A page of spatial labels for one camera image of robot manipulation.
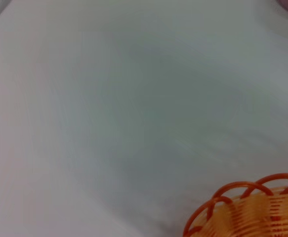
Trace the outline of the orange woven plastic basket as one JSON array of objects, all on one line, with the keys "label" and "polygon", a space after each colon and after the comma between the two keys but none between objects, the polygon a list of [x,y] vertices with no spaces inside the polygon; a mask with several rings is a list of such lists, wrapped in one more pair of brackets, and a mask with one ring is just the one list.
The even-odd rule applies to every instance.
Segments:
[{"label": "orange woven plastic basket", "polygon": [[182,237],[288,237],[288,173],[222,186],[190,216]]}]

